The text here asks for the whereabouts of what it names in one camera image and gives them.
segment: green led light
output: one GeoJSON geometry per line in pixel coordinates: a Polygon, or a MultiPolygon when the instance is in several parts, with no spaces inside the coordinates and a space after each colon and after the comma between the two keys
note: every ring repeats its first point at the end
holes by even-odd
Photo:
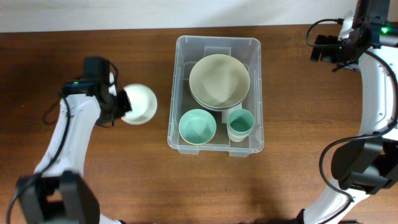
{"type": "Polygon", "coordinates": [[[383,33],[383,34],[386,34],[387,32],[388,32],[388,27],[382,27],[381,28],[381,32],[383,33]]]}

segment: white wall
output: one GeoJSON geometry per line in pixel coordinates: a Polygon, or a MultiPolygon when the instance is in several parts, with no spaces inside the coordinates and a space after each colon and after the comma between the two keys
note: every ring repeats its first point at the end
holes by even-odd
{"type": "Polygon", "coordinates": [[[0,0],[0,32],[311,24],[344,16],[356,1],[0,0]]]}

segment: cable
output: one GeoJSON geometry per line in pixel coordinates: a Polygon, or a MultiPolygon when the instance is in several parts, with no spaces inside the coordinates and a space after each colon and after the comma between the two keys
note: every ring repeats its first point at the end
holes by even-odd
{"type": "MultiPolygon", "coordinates": [[[[387,69],[388,73],[390,74],[391,78],[392,78],[392,82],[394,85],[394,90],[395,90],[395,98],[398,101],[397,97],[398,97],[398,81],[397,81],[397,77],[396,74],[394,73],[394,71],[392,70],[392,68],[389,66],[389,64],[387,62],[385,62],[382,58],[380,58],[379,56],[377,56],[376,54],[366,50],[364,52],[365,54],[369,55],[370,57],[376,59],[377,61],[379,61],[383,66],[385,66],[385,68],[387,69]]],[[[329,144],[321,153],[321,156],[319,158],[319,171],[321,173],[322,179],[323,181],[325,181],[325,183],[327,184],[327,186],[329,186],[331,189],[333,189],[334,191],[343,194],[345,196],[348,197],[349,201],[347,202],[347,204],[344,206],[344,208],[342,208],[339,212],[337,212],[336,214],[334,214],[332,217],[330,217],[329,219],[325,220],[324,222],[321,222],[320,224],[325,224],[328,223],[330,220],[336,218],[337,216],[339,216],[340,214],[342,214],[345,210],[347,210],[347,208],[351,205],[352,202],[354,202],[354,198],[352,195],[350,195],[349,193],[342,191],[338,188],[336,188],[335,186],[333,186],[329,180],[326,178],[326,175],[323,171],[323,160],[325,158],[326,153],[333,147],[336,146],[338,144],[341,144],[343,142],[348,142],[348,141],[359,141],[359,140],[366,140],[366,139],[373,139],[373,138],[379,138],[382,137],[383,135],[389,133],[391,130],[393,130],[395,128],[395,126],[398,124],[398,108],[395,109],[394,112],[394,119],[392,120],[392,122],[389,124],[388,128],[385,131],[382,131],[380,133],[375,133],[375,134],[371,134],[371,135],[362,135],[362,136],[356,136],[356,137],[350,137],[350,138],[344,138],[344,139],[340,139],[337,140],[331,144],[329,144]]]]}
{"type": "Polygon", "coordinates": [[[310,26],[310,28],[308,29],[307,34],[306,34],[306,36],[305,36],[305,39],[306,39],[306,41],[307,41],[307,44],[308,44],[309,46],[311,46],[311,47],[320,47],[320,48],[335,48],[335,47],[341,47],[341,46],[342,46],[341,44],[313,44],[313,43],[310,42],[310,32],[311,32],[311,30],[312,30],[316,25],[318,25],[319,23],[322,23],[322,22],[335,22],[335,23],[337,23],[337,24],[343,24],[343,21],[344,21],[344,19],[322,19],[322,20],[319,20],[318,22],[315,22],[314,24],[312,24],[312,25],[310,26]]]}
{"type": "Polygon", "coordinates": [[[67,139],[67,135],[68,135],[68,130],[69,130],[69,124],[70,124],[70,119],[71,119],[71,113],[70,113],[70,107],[68,104],[68,101],[65,97],[65,95],[63,95],[62,93],[59,94],[60,98],[64,100],[66,106],[67,106],[67,123],[65,125],[65,130],[63,132],[62,138],[61,138],[61,142],[60,145],[55,153],[55,155],[53,156],[53,158],[50,160],[50,162],[40,171],[37,172],[36,174],[34,174],[25,184],[25,186],[21,187],[19,190],[17,190],[17,192],[15,193],[15,195],[13,196],[13,198],[11,199],[9,205],[8,205],[8,209],[7,209],[7,213],[6,213],[6,224],[10,224],[11,223],[11,212],[12,212],[12,208],[16,202],[16,200],[19,198],[19,196],[25,192],[26,189],[28,189],[32,184],[35,184],[36,181],[42,176],[42,174],[47,171],[58,159],[59,155],[61,154],[63,145],[65,144],[65,141],[67,139]]]}

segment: clear storage bin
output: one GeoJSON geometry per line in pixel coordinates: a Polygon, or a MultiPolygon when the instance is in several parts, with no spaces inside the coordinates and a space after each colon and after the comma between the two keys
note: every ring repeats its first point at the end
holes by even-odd
{"type": "Polygon", "coordinates": [[[261,44],[255,38],[181,36],[175,51],[174,79],[170,106],[167,142],[182,154],[198,154],[201,150],[226,151],[230,156],[246,157],[264,148],[264,125],[262,121],[261,44]],[[193,66],[203,57],[213,54],[230,55],[247,68],[250,89],[242,108],[249,110],[255,119],[250,135],[242,142],[228,138],[226,123],[221,112],[207,110],[193,98],[189,87],[189,76],[193,66]],[[178,131],[182,115],[192,109],[209,111],[216,119],[217,131],[207,144],[193,146],[185,142],[178,131]]]}

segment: small bowl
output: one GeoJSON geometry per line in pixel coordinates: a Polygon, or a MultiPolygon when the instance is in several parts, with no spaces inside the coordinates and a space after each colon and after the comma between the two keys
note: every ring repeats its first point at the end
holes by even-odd
{"type": "Polygon", "coordinates": [[[213,111],[230,109],[242,102],[250,87],[249,72],[236,58],[215,54],[204,57],[189,77],[193,98],[213,111]]]}
{"type": "Polygon", "coordinates": [[[154,117],[157,100],[155,93],[150,88],[141,84],[131,84],[125,86],[124,91],[131,105],[131,111],[122,117],[124,122],[139,125],[154,117]]]}
{"type": "Polygon", "coordinates": [[[216,128],[214,117],[201,109],[186,112],[178,124],[181,137],[196,146],[208,143],[216,134],[216,128]]]}

